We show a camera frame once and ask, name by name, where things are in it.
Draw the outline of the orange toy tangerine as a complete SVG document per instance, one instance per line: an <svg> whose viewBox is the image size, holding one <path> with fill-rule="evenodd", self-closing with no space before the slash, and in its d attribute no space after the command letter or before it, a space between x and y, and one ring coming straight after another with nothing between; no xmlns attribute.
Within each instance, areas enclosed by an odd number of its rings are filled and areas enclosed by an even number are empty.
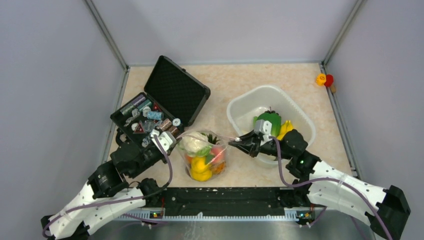
<svg viewBox="0 0 424 240"><path fill-rule="evenodd" d="M226 163L221 162L219 164L213 165L211 168L211 171L214 175L219 175L221 172L223 172L226 168Z"/></svg>

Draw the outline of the white toy cauliflower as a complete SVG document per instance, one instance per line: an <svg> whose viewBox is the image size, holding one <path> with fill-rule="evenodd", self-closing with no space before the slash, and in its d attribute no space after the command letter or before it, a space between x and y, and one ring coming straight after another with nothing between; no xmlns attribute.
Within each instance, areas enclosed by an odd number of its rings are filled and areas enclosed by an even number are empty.
<svg viewBox="0 0 424 240"><path fill-rule="evenodd" d="M192 154L203 151L209 146L208 137L197 131L183 136L180 141L180 147Z"/></svg>

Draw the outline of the pink toy peach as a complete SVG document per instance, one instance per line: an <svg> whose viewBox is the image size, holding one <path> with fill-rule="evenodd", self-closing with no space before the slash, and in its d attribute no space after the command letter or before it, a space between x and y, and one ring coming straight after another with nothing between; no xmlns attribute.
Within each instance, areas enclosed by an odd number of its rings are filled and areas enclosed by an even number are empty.
<svg viewBox="0 0 424 240"><path fill-rule="evenodd" d="M210 153L214 155L213 163L217 164L225 160L226 148L224 146L215 146L211 149Z"/></svg>

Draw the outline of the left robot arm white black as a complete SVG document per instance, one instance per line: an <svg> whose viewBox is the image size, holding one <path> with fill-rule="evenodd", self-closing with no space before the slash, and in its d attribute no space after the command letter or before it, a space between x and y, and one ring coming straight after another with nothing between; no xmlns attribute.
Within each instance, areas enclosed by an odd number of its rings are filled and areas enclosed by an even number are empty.
<svg viewBox="0 0 424 240"><path fill-rule="evenodd" d="M154 207L169 180L159 187L147 178L135 187L124 178L113 161L101 164L77 195L58 213L41 219L42 236L47 240L87 240L101 227L136 208Z"/></svg>

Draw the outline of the clear pink-dotted zip bag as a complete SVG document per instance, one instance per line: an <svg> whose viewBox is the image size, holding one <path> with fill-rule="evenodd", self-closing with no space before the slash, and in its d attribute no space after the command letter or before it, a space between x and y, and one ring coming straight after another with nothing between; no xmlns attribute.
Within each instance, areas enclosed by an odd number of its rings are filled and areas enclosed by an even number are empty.
<svg viewBox="0 0 424 240"><path fill-rule="evenodd" d="M192 132L199 132L199 133L202 133L205 136L207 136L207 134L214 134L214 135L216 135L216 136L218 136L220 138L220 140L221 140L220 141L220 144L213 145L213 144L209 143L209 147L207 147L206 149L201 150L201 151L199 151L197 153L189 153L186 150L184 150L184 149L181 148L180 142L181 142L183 136L188 135L189 133L192 133ZM178 143L177 143L176 146L177 146L177 149L178 149L178 151L179 151L182 159L184 160L186 173L191 177L191 174L190 174L191 161L192 161L192 158L194 158L194 157L205 157L206 158L206 163L208 164L209 168L212 170L212 167L214 165L217 165L217 164L219 164L221 162L219 162L219 163L213 163L213 160L214 160L214 157L215 156L211 153L211 149L213 147L216 147L216 146L224 146L225 147L225 159L222 162L225 162L226 163L225 170L222 171L220 174L217 174L217 175L212 174L212 177L209 180L207 180L207 181L200 181L200 182L208 182L210 180L213 180L213 179L221 176L226 171L226 169L228 168L228 165L229 165L229 163L228 163L228 161L229 161L228 160L229 141L230 140L233 140L233 139L235 139L235 138L234 137L228 137L228 136L220 135L220 134L217 134L217 133L215 133L215 132L213 132L211 130L192 130L192 131L184 132L181 135L179 135L177 137Z"/></svg>

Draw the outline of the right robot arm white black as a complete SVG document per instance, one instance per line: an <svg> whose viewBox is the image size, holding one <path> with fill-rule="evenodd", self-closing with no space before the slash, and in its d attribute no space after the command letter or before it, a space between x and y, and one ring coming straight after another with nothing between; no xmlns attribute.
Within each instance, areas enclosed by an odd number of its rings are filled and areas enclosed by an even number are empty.
<svg viewBox="0 0 424 240"><path fill-rule="evenodd" d="M259 153L277 158L281 181L296 189L293 200L337 210L371 228L386 240L399 240L411 214L404 192L391 185L372 185L332 167L307 151L308 143L296 129L281 140L251 131L229 141L229 145L256 157Z"/></svg>

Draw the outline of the toy pineapple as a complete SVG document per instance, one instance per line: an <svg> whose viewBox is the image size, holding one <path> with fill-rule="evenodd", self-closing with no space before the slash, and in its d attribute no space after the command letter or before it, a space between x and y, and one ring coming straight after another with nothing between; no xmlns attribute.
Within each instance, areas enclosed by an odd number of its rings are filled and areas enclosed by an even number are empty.
<svg viewBox="0 0 424 240"><path fill-rule="evenodd" d="M215 134L209 133L206 136L210 144L219 145L221 143L221 139Z"/></svg>

